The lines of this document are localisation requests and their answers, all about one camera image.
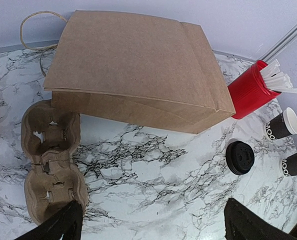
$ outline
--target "brown pulp cup tray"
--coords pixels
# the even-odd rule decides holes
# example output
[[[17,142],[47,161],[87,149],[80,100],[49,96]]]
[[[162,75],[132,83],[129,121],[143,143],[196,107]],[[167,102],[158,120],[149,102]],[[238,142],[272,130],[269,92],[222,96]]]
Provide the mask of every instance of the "brown pulp cup tray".
[[[29,215],[40,225],[70,201],[85,213],[87,187],[71,161],[80,143],[80,116],[51,107],[51,101],[30,106],[22,119],[22,149],[32,161],[25,180]]]

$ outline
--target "cup lid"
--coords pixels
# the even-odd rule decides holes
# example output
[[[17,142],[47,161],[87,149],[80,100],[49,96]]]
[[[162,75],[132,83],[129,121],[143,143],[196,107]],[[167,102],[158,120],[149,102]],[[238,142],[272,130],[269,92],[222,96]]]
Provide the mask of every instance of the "cup lid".
[[[242,141],[231,143],[226,149],[226,162],[229,169],[236,175],[250,171],[255,161],[253,149]]]

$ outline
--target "cardboard drink holder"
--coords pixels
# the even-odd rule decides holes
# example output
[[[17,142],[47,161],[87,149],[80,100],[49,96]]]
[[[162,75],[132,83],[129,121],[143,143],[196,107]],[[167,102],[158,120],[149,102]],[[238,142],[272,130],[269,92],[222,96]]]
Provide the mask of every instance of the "cardboard drink holder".
[[[22,149],[32,161],[25,180],[29,215],[40,225],[69,202],[76,200],[85,213],[88,202],[84,176],[70,161],[80,143],[80,116],[40,101],[22,120]]]
[[[76,11],[44,87],[56,108],[178,132],[235,113],[201,26],[134,13]]]

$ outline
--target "marble table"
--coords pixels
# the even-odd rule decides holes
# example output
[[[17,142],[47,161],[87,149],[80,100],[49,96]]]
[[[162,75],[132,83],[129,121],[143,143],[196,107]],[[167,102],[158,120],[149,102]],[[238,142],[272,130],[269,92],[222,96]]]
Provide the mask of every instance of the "marble table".
[[[31,165],[20,130],[25,110],[51,97],[43,91],[40,54],[0,54],[0,239],[36,226],[25,203]],[[53,55],[43,59],[46,68]],[[216,57],[227,83],[251,64]],[[280,112],[273,100],[199,135],[82,116],[82,143],[73,156],[90,196],[82,239],[222,240],[228,198],[289,232],[297,222],[297,177],[282,177],[278,163],[296,150],[290,137],[270,142],[263,135],[263,124]],[[254,149],[255,164],[246,175],[236,176],[226,165],[225,150],[234,140]]]

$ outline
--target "white marble surface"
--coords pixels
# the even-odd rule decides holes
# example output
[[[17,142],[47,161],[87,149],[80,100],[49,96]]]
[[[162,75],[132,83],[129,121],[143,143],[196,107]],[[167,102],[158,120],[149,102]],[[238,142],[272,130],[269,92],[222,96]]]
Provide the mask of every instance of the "white marble surface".
[[[53,53],[43,64],[51,63]],[[25,203],[31,168],[20,146],[21,118],[43,91],[39,52],[0,54],[0,239],[35,227]],[[217,55],[227,82],[249,65]],[[85,174],[90,203],[83,240],[221,240],[224,206],[233,197],[286,232],[297,222],[297,177],[282,177],[280,159],[295,152],[291,138],[269,142],[263,124],[280,112],[272,101],[236,121],[199,135],[82,116],[82,144],[74,161]],[[233,140],[251,145],[255,164],[244,176],[230,172],[225,149]]]

